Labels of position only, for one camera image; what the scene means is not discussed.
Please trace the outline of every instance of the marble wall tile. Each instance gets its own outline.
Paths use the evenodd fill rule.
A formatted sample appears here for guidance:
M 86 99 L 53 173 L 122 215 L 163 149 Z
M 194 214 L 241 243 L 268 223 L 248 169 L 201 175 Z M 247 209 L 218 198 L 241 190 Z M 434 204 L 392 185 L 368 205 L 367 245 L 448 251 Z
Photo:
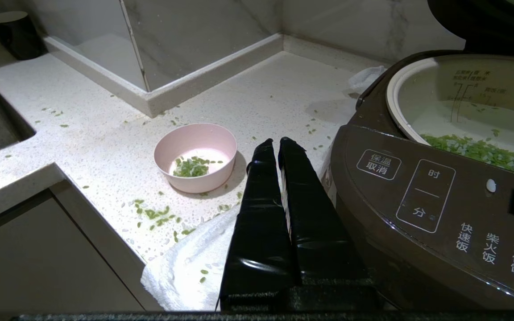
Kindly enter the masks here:
M 379 59 L 431 49 L 462 49 L 426 0 L 284 0 L 283 30 Z
M 145 90 L 120 0 L 2 0 L 29 12 L 39 29 Z
M 151 90 L 280 31 L 281 0 L 124 0 Z

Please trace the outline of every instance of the cabinet door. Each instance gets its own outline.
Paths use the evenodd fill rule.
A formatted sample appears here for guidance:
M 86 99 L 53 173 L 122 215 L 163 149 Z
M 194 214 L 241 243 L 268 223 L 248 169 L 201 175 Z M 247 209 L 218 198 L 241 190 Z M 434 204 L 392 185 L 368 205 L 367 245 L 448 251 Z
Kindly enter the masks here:
M 0 313 L 143 311 L 53 198 L 0 226 Z

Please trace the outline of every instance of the white quartz countertop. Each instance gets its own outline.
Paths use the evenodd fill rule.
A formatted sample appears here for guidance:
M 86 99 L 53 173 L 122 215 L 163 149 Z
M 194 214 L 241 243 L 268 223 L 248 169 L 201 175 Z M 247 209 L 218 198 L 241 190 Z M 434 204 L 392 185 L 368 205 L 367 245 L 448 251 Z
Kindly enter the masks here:
M 347 80 L 377 65 L 359 59 L 339 69 L 281 52 L 154 119 L 50 54 L 0 67 L 0 94 L 36 131 L 0 150 L 0 213 L 67 179 L 148 262 L 175 244 L 174 231 L 187 237 L 183 230 L 237 203 L 247 162 L 267 138 L 275 146 L 283 136 L 296 140 L 319 170 L 339 126 L 353 115 L 356 101 L 343 94 Z M 196 122 L 228 128 L 238 144 L 227 186 L 207 195 L 176 191 L 153 162 L 161 137 Z M 137 199 L 144 209 L 169 206 L 173 219 L 156 226 L 137 214 Z

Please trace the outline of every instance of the green rice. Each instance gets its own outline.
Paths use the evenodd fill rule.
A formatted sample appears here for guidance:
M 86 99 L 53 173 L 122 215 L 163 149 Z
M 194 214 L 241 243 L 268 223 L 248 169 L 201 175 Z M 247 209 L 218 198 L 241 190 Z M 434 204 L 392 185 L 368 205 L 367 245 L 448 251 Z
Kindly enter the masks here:
M 514 171 L 514 152 L 488 144 L 485 140 L 475 141 L 470 137 L 446 135 L 441 137 L 421 135 L 431 146 L 469 157 L 480 162 Z
M 196 156 L 188 158 L 186 160 L 176 159 L 176 169 L 174 170 L 174 176 L 178 177 L 198 177 L 204 176 L 210 170 L 206 164 L 211 161 L 202 159 Z

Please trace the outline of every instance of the rice cooker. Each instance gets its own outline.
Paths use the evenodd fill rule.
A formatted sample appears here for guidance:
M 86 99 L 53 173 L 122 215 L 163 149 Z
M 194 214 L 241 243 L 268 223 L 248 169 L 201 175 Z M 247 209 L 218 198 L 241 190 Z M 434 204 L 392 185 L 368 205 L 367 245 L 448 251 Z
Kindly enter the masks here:
M 514 0 L 428 5 L 465 49 L 417 53 L 380 76 L 322 181 L 392 304 L 514 309 Z M 480 140 L 508 155 L 464 155 Z

